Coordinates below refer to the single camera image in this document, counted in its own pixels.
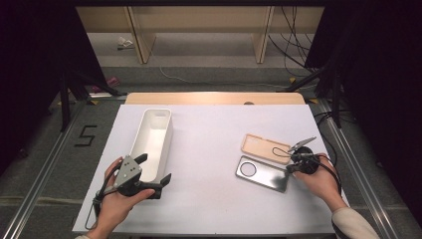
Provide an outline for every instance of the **floor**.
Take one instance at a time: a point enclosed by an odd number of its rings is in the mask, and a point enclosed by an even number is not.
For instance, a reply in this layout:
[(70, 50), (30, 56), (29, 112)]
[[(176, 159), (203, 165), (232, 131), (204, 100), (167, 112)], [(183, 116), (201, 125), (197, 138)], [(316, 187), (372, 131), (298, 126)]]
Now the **floor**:
[[(308, 72), (285, 57), (269, 41), (263, 64), (256, 64), (250, 36), (247, 34), (159, 34), (153, 47), (153, 55), (147, 64), (141, 65), (133, 49), (118, 50), (118, 38), (131, 40), (129, 34), (90, 34), (93, 47), (107, 77), (116, 76), (122, 92), (153, 91), (233, 91), (273, 92), (290, 85), (290, 80), (300, 79)], [(310, 45), (307, 36), (300, 35), (304, 47)], [(280, 35), (272, 39), (286, 49), (286, 41)], [(302, 58), (298, 48), (289, 47), (288, 53), (297, 61)], [(315, 83), (300, 90), (307, 100), (314, 97)], [(30, 213), (23, 219), (25, 227), (19, 231), (19, 238), (74, 238), (73, 222), (78, 216), (91, 178), (97, 168), (98, 158), (103, 152), (109, 131), (118, 107), (124, 100), (102, 100), (86, 105), (73, 102), (72, 130), (63, 133), (59, 100), (52, 103), (51, 114), (39, 125), (37, 133), (28, 141), (29, 156), (17, 158), (0, 177), (0, 233), (3, 235), (28, 198), (28, 192), (41, 187)], [(316, 115), (323, 112), (321, 102), (309, 103)], [(351, 145), (355, 159), (364, 168), (364, 175), (370, 182), (379, 202), (387, 213), (392, 226), (392, 235), (384, 238), (422, 238), (421, 228), (413, 219), (406, 205), (395, 191), (382, 168), (378, 167), (376, 156), (360, 131), (351, 114), (341, 115), (342, 130)], [(75, 147), (85, 143), (80, 132), (88, 124), (87, 133), (95, 135), (90, 147)], [(347, 152), (341, 150), (335, 129), (325, 121), (320, 131), (333, 144), (338, 154), (338, 170), (341, 172), (343, 188), (350, 206), (360, 212), (384, 235), (385, 228), (374, 219), (373, 211), (362, 196), (359, 184), (353, 179), (353, 171), (347, 164)], [(58, 138), (64, 145), (56, 145)], [(326, 145), (330, 155), (333, 149)], [(45, 162), (52, 168), (46, 169)], [(34, 181), (45, 177), (42, 185)], [(126, 235), (112, 235), (111, 238), (134, 238)]]

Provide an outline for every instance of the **white rectangular container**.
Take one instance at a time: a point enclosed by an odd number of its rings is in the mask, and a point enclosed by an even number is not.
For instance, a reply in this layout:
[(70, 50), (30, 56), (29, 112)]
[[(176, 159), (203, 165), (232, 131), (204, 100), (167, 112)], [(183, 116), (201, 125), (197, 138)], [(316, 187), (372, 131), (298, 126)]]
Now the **white rectangular container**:
[(130, 151), (132, 158), (137, 158), (143, 153), (148, 154), (147, 161), (140, 165), (141, 181), (159, 182), (165, 176), (164, 170), (172, 135), (170, 110), (149, 109), (143, 113)]

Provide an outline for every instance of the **small object on floor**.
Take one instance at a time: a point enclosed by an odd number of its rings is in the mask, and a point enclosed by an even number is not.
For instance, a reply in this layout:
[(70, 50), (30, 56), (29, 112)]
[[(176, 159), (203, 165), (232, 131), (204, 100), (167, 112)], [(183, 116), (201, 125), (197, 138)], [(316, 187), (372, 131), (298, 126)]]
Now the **small object on floor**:
[[(111, 78), (108, 78), (106, 80), (106, 84), (109, 87), (115, 87), (115, 86), (118, 86), (120, 84), (120, 80), (117, 77), (111, 77)], [(97, 86), (93, 86), (93, 92), (94, 93), (100, 93), (100, 92), (102, 92), (102, 90)]]

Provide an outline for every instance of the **white table surface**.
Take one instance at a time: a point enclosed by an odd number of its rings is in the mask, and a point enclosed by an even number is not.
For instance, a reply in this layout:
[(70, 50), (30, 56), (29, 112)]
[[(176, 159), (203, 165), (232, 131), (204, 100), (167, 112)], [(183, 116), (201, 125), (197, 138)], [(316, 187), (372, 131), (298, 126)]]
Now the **white table surface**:
[[(104, 172), (116, 158), (130, 152), (147, 109), (172, 112), (173, 138), (166, 166), (172, 178), (161, 199), (133, 207), (114, 232), (156, 236), (333, 233), (327, 206), (294, 177), (281, 193), (235, 174), (245, 155), (241, 144), (247, 133), (289, 145), (316, 136), (307, 146), (315, 153), (326, 152), (306, 105), (121, 106), (74, 231), (87, 231), (85, 224)], [(88, 225), (94, 221), (92, 212)]]

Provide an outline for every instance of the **circular opening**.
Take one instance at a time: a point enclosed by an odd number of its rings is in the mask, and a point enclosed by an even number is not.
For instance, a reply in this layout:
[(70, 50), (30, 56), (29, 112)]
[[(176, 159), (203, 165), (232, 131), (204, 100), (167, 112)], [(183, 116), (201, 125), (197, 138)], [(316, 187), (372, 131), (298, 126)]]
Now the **circular opening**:
[(257, 172), (257, 168), (255, 167), (254, 164), (252, 164), (250, 162), (244, 162), (240, 166), (240, 171), (245, 176), (253, 176)]

